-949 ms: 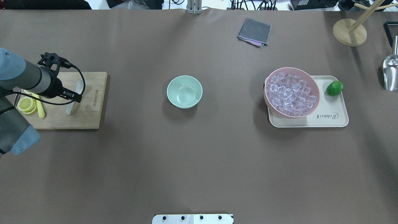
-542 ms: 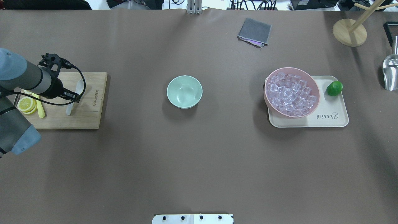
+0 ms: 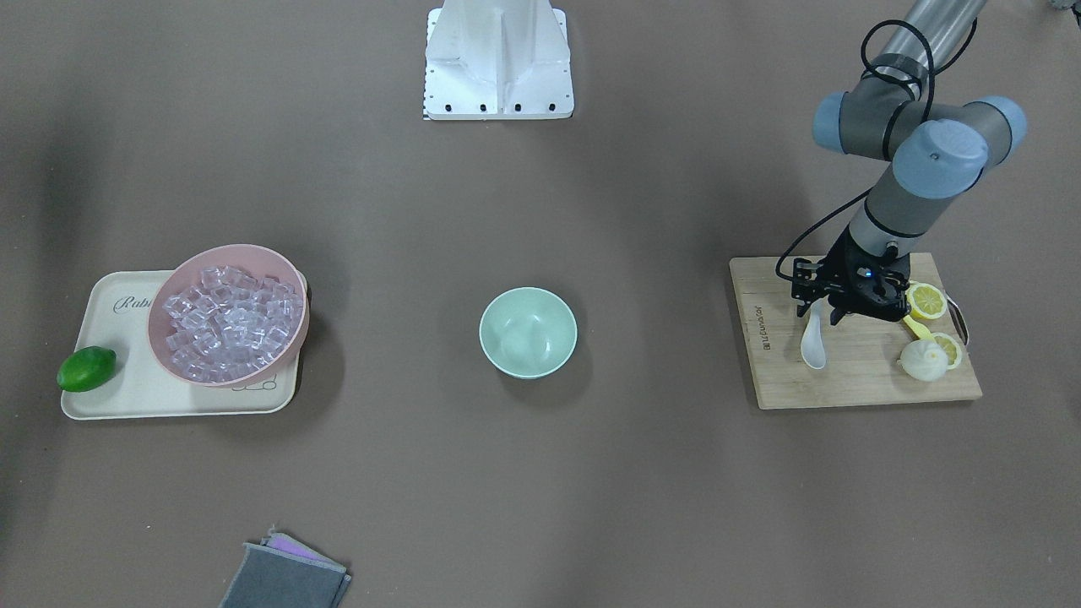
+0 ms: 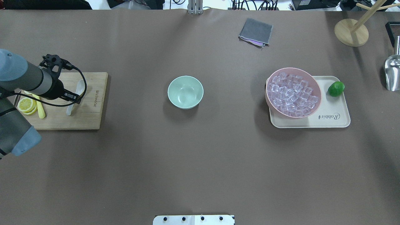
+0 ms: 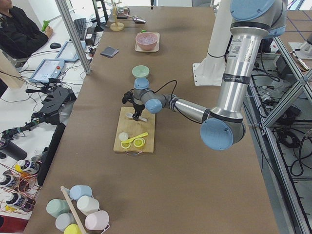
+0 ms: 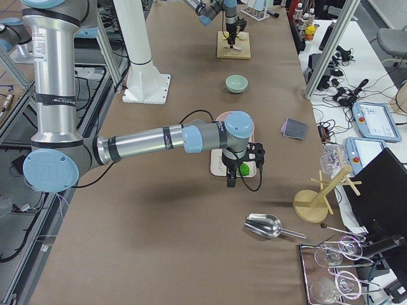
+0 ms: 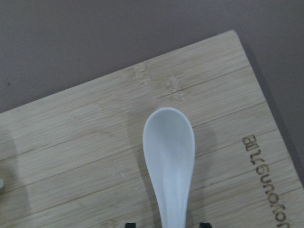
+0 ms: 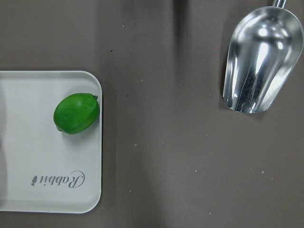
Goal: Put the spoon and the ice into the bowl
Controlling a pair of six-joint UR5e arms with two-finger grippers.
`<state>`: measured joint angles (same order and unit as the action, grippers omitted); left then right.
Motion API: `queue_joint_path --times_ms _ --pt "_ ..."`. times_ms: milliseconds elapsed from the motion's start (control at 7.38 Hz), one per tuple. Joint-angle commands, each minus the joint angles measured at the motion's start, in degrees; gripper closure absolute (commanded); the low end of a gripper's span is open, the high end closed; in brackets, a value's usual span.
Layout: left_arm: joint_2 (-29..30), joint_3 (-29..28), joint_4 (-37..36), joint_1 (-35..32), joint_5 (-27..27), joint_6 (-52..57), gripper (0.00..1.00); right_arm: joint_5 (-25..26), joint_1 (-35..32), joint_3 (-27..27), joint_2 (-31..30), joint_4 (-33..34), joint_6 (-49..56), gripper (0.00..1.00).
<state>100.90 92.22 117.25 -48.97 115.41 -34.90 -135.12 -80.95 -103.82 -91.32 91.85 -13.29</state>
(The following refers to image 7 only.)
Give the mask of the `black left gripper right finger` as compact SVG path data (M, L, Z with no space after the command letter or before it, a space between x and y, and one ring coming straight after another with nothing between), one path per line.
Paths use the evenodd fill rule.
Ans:
M212 225L207 222L200 222L199 223L199 228L212 228Z

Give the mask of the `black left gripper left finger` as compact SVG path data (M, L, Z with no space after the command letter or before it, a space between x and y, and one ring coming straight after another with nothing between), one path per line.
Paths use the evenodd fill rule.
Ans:
M125 228L136 228L136 223L126 223Z

